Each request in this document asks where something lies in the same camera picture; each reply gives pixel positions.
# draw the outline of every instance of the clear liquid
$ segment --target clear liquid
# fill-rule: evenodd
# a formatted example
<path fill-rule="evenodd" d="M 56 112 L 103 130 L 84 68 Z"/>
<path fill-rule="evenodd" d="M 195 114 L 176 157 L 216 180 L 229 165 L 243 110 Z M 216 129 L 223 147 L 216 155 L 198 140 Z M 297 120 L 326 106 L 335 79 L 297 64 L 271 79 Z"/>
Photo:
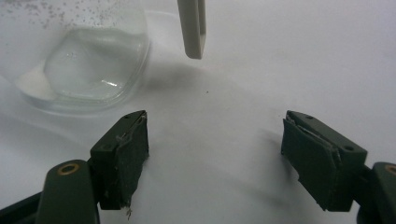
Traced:
<path fill-rule="evenodd" d="M 72 30 L 43 63 L 17 80 L 17 86 L 45 101 L 111 100 L 135 81 L 148 47 L 146 34 L 113 28 Z"/>

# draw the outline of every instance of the white background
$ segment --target white background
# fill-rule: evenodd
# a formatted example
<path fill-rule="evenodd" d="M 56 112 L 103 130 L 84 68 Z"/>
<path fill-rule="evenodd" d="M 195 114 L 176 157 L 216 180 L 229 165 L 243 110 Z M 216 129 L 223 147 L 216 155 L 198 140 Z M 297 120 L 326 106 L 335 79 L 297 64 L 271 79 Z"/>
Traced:
<path fill-rule="evenodd" d="M 89 158 L 124 114 L 148 111 L 150 157 L 125 211 L 102 223 L 356 223 L 323 212 L 280 153 L 287 110 L 396 162 L 396 2 L 206 1 L 201 61 L 188 59 L 176 0 L 146 0 L 148 64 L 113 108 L 41 111 L 0 79 L 0 207 L 42 189 L 51 167 Z"/>

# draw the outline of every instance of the clamp jaw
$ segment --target clamp jaw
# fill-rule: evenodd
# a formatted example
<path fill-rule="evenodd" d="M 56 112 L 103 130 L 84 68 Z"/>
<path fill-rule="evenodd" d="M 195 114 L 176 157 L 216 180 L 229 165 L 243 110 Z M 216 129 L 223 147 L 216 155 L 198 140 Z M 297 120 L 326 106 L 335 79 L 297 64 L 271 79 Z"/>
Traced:
<path fill-rule="evenodd" d="M 323 210 L 361 209 L 358 223 L 396 223 L 396 165 L 364 165 L 367 151 L 312 116 L 288 111 L 281 153 Z"/>
<path fill-rule="evenodd" d="M 0 211 L 0 223 L 100 223 L 104 210 L 131 205 L 149 156 L 147 113 L 122 117 L 91 149 L 88 161 L 63 162 L 47 173 L 43 191 Z"/>

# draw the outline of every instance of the glass beaker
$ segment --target glass beaker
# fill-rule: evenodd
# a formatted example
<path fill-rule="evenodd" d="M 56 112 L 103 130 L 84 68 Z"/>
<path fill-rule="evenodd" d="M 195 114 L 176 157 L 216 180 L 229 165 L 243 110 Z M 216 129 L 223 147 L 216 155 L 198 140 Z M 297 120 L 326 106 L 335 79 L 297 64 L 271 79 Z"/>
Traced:
<path fill-rule="evenodd" d="M 0 76 L 46 108 L 117 102 L 149 49 L 139 0 L 3 0 L 0 30 Z"/>

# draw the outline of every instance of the brass ring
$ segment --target brass ring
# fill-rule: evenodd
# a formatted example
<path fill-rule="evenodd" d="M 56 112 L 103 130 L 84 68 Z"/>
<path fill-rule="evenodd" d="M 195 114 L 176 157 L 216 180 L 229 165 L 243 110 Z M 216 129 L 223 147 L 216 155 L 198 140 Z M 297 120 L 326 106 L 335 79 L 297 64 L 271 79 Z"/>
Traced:
<path fill-rule="evenodd" d="M 393 175 L 396 175 L 396 165 L 386 165 L 385 169 Z"/>
<path fill-rule="evenodd" d="M 58 175 L 70 175 L 79 169 L 76 163 L 67 163 L 58 169 Z"/>

